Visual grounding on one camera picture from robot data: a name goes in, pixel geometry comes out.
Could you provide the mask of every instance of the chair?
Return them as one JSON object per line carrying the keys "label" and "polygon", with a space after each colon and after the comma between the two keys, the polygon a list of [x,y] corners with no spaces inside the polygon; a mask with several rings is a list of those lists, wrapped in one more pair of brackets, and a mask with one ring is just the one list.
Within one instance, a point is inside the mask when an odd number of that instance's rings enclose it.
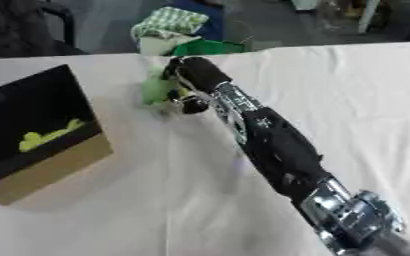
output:
{"label": "chair", "polygon": [[63,22],[63,42],[56,40],[56,52],[61,56],[86,54],[86,52],[76,48],[75,19],[71,10],[50,0],[41,1],[39,5],[44,13],[54,15]]}

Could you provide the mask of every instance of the green plush toy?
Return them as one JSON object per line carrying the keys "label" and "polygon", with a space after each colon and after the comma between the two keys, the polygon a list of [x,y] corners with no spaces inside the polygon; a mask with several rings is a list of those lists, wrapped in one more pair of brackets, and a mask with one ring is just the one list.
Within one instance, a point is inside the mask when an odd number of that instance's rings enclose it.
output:
{"label": "green plush toy", "polygon": [[157,105],[168,100],[168,93],[172,90],[179,89],[176,80],[162,80],[161,70],[152,70],[146,81],[142,83],[141,95],[143,103],[146,105]]}

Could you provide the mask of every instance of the floor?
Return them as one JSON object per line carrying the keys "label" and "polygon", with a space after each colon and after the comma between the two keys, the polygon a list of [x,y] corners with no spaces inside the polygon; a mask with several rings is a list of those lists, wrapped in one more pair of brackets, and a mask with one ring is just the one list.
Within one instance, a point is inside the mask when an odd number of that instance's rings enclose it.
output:
{"label": "floor", "polygon": [[[77,21],[77,45],[92,53],[137,52],[130,28],[166,0],[53,0],[68,6]],[[280,46],[379,43],[403,41],[400,22],[384,31],[341,36],[322,31],[310,13],[297,13],[288,0],[215,0],[226,6],[226,39],[251,38],[253,50]],[[50,21],[57,34],[58,25]]]}

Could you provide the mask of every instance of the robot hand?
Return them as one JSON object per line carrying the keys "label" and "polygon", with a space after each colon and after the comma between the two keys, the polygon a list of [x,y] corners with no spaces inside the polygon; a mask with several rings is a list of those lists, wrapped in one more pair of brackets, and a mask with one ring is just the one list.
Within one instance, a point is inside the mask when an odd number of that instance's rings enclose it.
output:
{"label": "robot hand", "polygon": [[179,82],[189,89],[206,94],[211,94],[220,84],[232,81],[211,61],[201,57],[172,59],[163,73],[163,78],[171,76],[176,76]]}

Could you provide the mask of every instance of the green object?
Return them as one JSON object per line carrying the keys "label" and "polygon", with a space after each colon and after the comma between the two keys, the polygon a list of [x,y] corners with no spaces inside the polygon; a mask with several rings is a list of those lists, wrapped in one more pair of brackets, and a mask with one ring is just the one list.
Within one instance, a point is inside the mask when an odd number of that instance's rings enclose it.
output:
{"label": "green object", "polygon": [[215,55],[244,52],[244,45],[230,42],[196,40],[175,48],[174,56]]}
{"label": "green object", "polygon": [[134,40],[142,36],[169,38],[171,33],[164,35],[163,31],[190,35],[196,33],[208,19],[207,15],[201,13],[168,6],[153,11],[148,18],[132,28],[131,34]]}
{"label": "green object", "polygon": [[178,87],[175,80],[161,80],[161,70],[152,70],[141,85],[143,103],[153,105],[167,100],[168,93]]}
{"label": "green object", "polygon": [[20,141],[19,149],[20,152],[28,152],[40,145],[43,145],[49,141],[62,137],[63,135],[70,133],[79,127],[83,126],[84,122],[79,119],[73,119],[68,123],[67,128],[62,130],[57,130],[46,135],[40,135],[36,132],[28,132],[23,136],[23,141]]}

